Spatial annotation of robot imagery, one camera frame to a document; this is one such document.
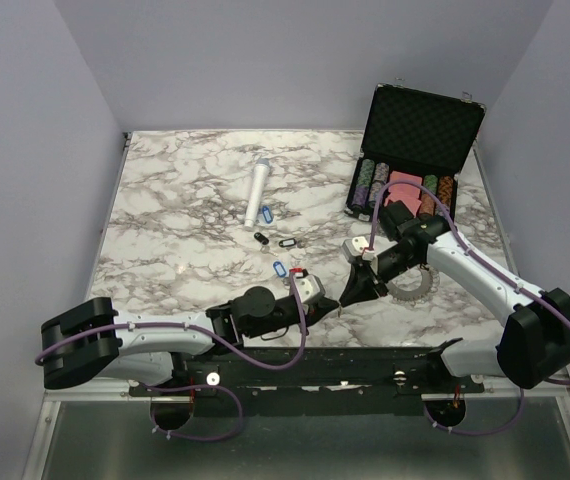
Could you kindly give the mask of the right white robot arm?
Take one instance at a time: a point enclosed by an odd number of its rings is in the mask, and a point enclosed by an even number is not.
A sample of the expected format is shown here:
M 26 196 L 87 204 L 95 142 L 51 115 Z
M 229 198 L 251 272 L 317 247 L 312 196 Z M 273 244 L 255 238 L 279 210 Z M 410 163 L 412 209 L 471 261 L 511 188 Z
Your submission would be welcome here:
M 503 331 L 483 340 L 454 339 L 431 351 L 425 379 L 445 392 L 461 377 L 495 376 L 523 389 L 548 381 L 570 364 L 570 296 L 543 290 L 504 269 L 467 242 L 450 217 L 413 217 L 401 202 L 385 207 L 380 225 L 393 246 L 377 252 L 365 237 L 344 241 L 350 264 L 343 307 L 390 294 L 391 282 L 413 267 L 445 274 L 484 305 Z

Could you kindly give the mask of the white microphone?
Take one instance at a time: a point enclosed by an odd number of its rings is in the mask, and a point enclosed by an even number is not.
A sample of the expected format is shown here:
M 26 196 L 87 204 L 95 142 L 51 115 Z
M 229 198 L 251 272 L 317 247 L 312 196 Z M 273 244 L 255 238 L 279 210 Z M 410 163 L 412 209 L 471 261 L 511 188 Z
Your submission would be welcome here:
M 270 162 L 268 159 L 259 159 L 254 165 L 252 181 L 244 216 L 243 226 L 251 230 L 258 216 L 262 194 L 270 172 Z

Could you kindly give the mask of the blue key tag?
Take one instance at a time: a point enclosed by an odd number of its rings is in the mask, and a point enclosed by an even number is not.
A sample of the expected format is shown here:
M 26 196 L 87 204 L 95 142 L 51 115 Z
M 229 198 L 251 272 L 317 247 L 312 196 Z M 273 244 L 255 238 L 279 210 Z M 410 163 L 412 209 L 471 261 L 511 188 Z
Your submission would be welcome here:
M 285 268 L 282 262 L 275 261 L 272 266 L 279 278 L 286 278 L 288 276 L 288 270 Z
M 271 224 L 273 222 L 273 215 L 271 209 L 268 206 L 262 207 L 261 214 L 266 224 Z

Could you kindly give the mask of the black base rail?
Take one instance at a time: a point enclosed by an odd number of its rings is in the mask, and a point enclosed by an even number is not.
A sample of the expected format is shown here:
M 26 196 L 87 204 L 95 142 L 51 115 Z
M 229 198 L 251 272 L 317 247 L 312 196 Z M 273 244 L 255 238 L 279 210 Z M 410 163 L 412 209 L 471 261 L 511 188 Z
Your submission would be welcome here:
M 235 354 L 175 354 L 171 380 L 152 389 L 132 387 L 163 415 L 198 417 L 421 414 L 428 396 L 483 392 L 470 377 L 437 366 L 433 347 L 308 347 L 294 366 L 271 371 Z

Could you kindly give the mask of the pink playing card deck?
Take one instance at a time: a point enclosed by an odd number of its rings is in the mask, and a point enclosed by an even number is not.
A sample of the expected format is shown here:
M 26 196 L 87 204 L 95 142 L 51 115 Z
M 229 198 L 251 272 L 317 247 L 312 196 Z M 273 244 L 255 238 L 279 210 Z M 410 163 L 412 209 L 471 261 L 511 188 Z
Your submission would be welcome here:
M 384 205 L 387 206 L 393 202 L 401 201 L 413 215 L 416 215 L 421 206 L 421 189 L 419 186 L 422 184 L 422 178 L 420 176 L 393 171 L 389 176 L 389 181 L 399 180 L 404 180 L 404 183 L 389 187 Z

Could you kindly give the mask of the black key tag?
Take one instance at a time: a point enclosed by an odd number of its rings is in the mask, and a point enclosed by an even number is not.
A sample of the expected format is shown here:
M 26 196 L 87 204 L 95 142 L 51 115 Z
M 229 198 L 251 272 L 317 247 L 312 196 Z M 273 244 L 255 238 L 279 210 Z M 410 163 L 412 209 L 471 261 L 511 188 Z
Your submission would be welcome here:
M 297 240 L 295 238 L 287 238 L 284 240 L 280 240 L 278 245 L 281 248 L 292 248 L 292 247 L 295 247 L 297 245 Z

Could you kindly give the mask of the large metal keyring disc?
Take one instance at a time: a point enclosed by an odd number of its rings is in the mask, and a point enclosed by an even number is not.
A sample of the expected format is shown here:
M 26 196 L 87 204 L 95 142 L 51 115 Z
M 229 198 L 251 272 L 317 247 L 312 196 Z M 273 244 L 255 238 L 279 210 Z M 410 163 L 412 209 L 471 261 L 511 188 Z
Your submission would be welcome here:
M 433 295 L 440 285 L 440 272 L 419 266 L 387 283 L 389 294 L 399 302 L 418 302 Z

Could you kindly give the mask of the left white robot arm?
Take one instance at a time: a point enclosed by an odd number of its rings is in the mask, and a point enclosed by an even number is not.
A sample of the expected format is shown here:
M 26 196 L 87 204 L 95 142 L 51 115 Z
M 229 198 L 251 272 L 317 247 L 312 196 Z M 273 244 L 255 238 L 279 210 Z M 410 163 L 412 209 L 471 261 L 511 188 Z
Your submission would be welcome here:
M 41 327 L 44 386 L 62 390 L 106 376 L 156 386 L 166 395 L 179 393 L 185 368 L 173 361 L 188 356 L 234 353 L 263 369 L 270 366 L 242 353 L 246 338 L 296 325 L 301 334 L 327 314 L 337 301 L 309 280 L 294 282 L 290 293 L 276 298 L 256 286 L 243 295 L 203 312 L 149 316 L 117 311 L 108 297 L 90 299 Z

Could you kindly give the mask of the blue key tag near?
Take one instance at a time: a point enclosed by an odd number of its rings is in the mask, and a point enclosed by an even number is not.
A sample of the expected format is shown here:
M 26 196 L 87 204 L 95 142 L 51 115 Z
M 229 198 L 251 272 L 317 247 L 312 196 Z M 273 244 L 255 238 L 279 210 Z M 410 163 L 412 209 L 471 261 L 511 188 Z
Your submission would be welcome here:
M 282 262 L 275 261 L 272 266 L 279 278 L 286 278 L 288 276 L 288 270 L 285 268 Z

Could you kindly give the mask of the black poker chip case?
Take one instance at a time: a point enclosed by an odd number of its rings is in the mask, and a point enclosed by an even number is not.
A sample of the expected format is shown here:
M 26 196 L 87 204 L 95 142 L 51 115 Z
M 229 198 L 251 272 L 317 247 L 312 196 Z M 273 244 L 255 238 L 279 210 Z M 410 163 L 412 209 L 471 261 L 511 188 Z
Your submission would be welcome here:
M 486 107 L 402 86 L 376 86 L 369 109 L 345 213 L 368 222 L 371 184 L 362 163 L 386 164 L 390 172 L 424 177 L 455 177 L 466 162 L 486 114 Z

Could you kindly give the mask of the blue key tag far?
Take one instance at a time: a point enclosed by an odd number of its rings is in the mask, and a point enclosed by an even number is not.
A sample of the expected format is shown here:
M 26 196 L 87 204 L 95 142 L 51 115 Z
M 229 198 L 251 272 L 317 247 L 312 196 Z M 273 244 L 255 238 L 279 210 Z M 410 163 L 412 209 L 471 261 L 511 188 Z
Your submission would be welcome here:
M 273 215 L 271 209 L 268 206 L 262 207 L 261 214 L 266 224 L 271 224 L 273 222 Z

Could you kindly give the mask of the black key fob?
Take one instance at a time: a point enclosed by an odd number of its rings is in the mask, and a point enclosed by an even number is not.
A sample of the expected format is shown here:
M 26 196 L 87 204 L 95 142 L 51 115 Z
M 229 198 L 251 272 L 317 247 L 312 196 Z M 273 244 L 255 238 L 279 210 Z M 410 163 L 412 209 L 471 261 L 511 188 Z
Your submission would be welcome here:
M 257 240 L 261 245 L 268 245 L 269 239 L 260 232 L 254 234 L 254 239 Z

